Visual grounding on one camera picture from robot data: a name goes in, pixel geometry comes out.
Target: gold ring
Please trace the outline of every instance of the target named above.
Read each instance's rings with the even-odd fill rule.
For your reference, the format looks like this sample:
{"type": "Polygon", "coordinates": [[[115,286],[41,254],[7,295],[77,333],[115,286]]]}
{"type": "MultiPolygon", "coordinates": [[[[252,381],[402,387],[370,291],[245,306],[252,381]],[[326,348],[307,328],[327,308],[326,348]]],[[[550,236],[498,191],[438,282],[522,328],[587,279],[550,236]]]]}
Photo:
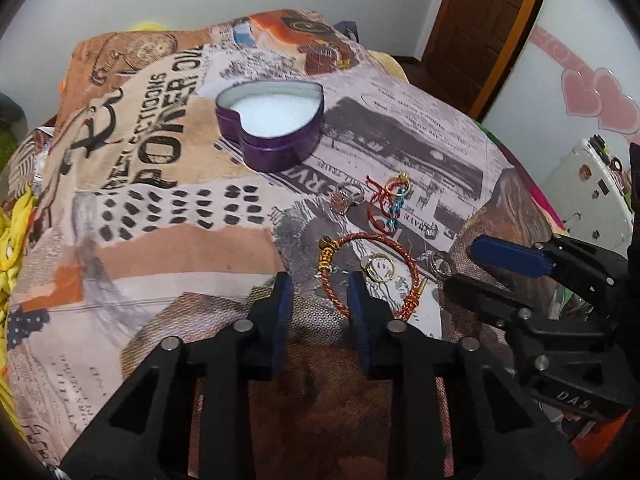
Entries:
{"type": "Polygon", "coordinates": [[[363,261],[360,265],[362,266],[362,270],[367,273],[367,276],[369,276],[376,283],[388,283],[396,275],[396,266],[394,265],[393,260],[383,253],[376,253],[372,254],[371,256],[366,256],[365,258],[363,258],[363,261]],[[391,266],[391,274],[387,278],[380,278],[372,268],[373,261],[379,259],[388,261],[389,265],[391,266]]]}
{"type": "Polygon", "coordinates": [[[401,171],[397,176],[392,176],[391,178],[387,179],[387,181],[385,182],[385,189],[386,192],[388,192],[391,196],[407,196],[411,191],[411,181],[409,180],[409,175],[407,174],[407,172],[401,171]],[[406,189],[400,193],[389,189],[391,184],[393,184],[394,182],[404,184],[406,186],[406,189]]]}

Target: pink heart sticker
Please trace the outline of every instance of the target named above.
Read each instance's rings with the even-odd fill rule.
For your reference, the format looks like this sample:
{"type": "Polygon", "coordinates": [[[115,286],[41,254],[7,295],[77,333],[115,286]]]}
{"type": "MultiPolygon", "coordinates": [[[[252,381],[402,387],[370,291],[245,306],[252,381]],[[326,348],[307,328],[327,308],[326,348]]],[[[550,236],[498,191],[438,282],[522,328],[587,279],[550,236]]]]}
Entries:
{"type": "Polygon", "coordinates": [[[602,111],[602,101],[598,92],[585,85],[579,72],[568,68],[562,72],[562,95],[569,115],[595,117],[602,111]]]}
{"type": "Polygon", "coordinates": [[[622,94],[620,83],[610,70],[599,68],[593,77],[593,87],[600,95],[602,111],[598,127],[630,135],[640,129],[640,109],[629,96],[622,94]]]}

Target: purple heart-shaped tin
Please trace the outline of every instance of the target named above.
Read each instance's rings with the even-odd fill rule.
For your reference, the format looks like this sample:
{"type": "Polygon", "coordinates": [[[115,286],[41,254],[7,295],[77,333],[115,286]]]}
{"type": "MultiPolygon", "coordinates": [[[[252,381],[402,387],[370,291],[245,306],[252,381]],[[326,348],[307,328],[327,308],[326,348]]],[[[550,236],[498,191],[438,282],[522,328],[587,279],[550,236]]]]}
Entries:
{"type": "Polygon", "coordinates": [[[249,168],[285,171],[301,164],[320,141],[324,91],[309,81],[242,83],[220,92],[216,116],[220,133],[239,145],[249,168]]]}

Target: white wall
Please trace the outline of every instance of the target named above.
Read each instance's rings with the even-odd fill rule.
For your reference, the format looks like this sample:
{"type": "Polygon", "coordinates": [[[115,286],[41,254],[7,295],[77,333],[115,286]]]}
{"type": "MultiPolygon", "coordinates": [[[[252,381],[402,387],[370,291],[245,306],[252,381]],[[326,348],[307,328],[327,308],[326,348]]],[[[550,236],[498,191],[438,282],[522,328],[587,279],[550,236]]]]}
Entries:
{"type": "MultiPolygon", "coordinates": [[[[640,102],[640,49],[608,0],[545,0],[536,24],[592,70],[611,70],[622,93],[640,102]]],[[[558,46],[558,55],[566,51],[558,46]]],[[[483,123],[541,184],[585,137],[602,136],[628,168],[630,137],[598,128],[595,117],[569,115],[564,68],[528,42],[483,123]]],[[[638,142],[640,134],[635,135],[638,142]]]]}
{"type": "Polygon", "coordinates": [[[418,43],[415,47],[414,57],[416,59],[422,59],[422,54],[424,54],[424,49],[427,47],[427,42],[429,41],[429,36],[433,30],[436,18],[438,17],[438,11],[440,10],[441,4],[442,0],[431,0],[429,9],[427,10],[427,16],[424,20],[424,25],[422,26],[422,31],[418,37],[418,43]]]}
{"type": "Polygon", "coordinates": [[[30,127],[58,109],[58,81],[78,41],[142,21],[190,30],[251,12],[317,10],[331,23],[354,20],[370,49],[413,56],[431,0],[26,0],[0,39],[0,91],[30,127]]]}

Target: red thread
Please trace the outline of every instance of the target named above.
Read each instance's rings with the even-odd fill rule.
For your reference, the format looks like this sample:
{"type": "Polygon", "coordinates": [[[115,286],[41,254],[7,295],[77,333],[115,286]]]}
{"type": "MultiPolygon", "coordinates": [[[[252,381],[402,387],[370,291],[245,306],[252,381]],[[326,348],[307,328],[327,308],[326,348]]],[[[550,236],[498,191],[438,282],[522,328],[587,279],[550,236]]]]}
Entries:
{"type": "MultiPolygon", "coordinates": [[[[390,207],[393,203],[394,197],[388,192],[388,190],[380,186],[380,184],[378,184],[375,180],[370,178],[369,175],[367,175],[367,185],[369,184],[373,184],[376,191],[371,197],[371,200],[369,200],[369,203],[367,204],[367,217],[369,218],[369,222],[371,222],[371,225],[373,225],[373,227],[377,231],[380,231],[382,234],[385,234],[387,236],[392,235],[394,231],[392,231],[391,229],[387,229],[384,225],[380,225],[379,222],[373,217],[373,211],[371,210],[371,207],[377,203],[377,206],[380,209],[380,212],[385,217],[391,218],[391,219],[397,219],[400,217],[399,212],[397,214],[391,214],[385,210],[385,200],[389,202],[388,207],[390,207]]],[[[393,190],[394,188],[401,185],[402,185],[401,182],[393,182],[389,186],[389,189],[393,190]]]]}

